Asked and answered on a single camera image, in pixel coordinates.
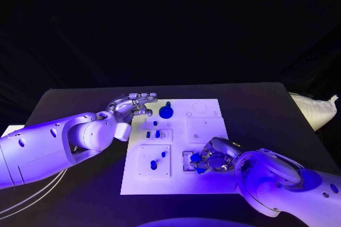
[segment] white cable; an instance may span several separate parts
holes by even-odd
[[[63,176],[66,175],[67,170],[69,170],[69,169],[66,169],[64,171],[61,171]],[[53,186],[53,188],[50,189],[50,191],[41,196],[41,198],[40,198],[34,203],[31,203],[25,208],[22,208],[19,211],[17,211],[17,212],[12,213],[11,215],[2,217],[0,220],[5,219],[5,218],[8,218],[8,217],[11,217],[11,216],[14,216],[17,213],[19,213],[19,212],[24,211],[27,208],[30,208],[30,207],[48,195],[48,193],[53,191],[53,189],[56,188],[57,184],[58,184],[60,181],[63,180],[63,176],[61,176],[60,180],[57,181],[56,185]],[[43,189],[38,193],[35,193],[28,199],[31,199],[34,196],[37,196],[37,195],[44,191],[44,189]],[[9,208],[9,210],[11,210],[12,208],[15,208],[18,205],[21,205],[24,202],[21,202],[21,203],[17,204],[15,206],[12,206],[12,207]]]
[[[54,178],[54,180],[51,181],[51,183],[31,196],[28,197],[22,202],[19,202],[17,205],[14,205],[12,207],[9,207],[8,209],[5,209],[4,211],[0,211],[0,214],[5,213],[6,211],[9,211],[11,209],[14,209],[15,207],[18,207],[19,205],[22,205],[30,199],[32,199],[50,186],[51,184],[56,182],[56,180],[58,179],[58,177],[61,176],[64,171],[60,172],[60,174],[57,175],[57,177]]]

